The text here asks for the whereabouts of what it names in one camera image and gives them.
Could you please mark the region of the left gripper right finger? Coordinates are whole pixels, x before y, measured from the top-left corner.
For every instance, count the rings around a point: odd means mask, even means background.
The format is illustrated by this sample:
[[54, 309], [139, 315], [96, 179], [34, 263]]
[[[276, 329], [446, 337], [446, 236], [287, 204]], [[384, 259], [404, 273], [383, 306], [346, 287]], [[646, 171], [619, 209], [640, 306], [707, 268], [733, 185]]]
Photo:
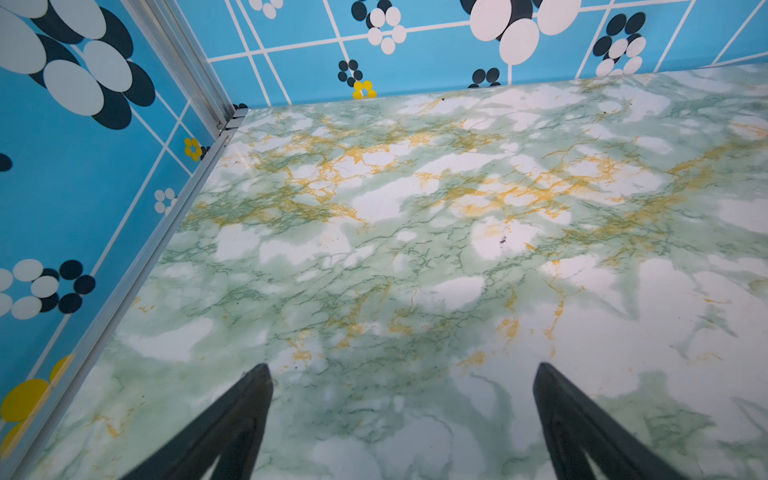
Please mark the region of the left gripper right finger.
[[593, 479], [593, 466], [608, 479], [681, 479], [553, 365], [539, 364], [533, 395], [556, 477]]

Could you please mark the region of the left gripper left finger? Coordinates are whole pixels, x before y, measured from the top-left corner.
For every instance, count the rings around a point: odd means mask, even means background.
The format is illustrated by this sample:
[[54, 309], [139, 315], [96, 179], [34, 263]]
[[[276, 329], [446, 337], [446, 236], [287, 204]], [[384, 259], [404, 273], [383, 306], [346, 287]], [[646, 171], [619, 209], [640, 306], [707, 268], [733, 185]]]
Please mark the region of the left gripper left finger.
[[154, 454], [127, 479], [249, 479], [263, 441], [273, 396], [268, 365], [261, 363]]

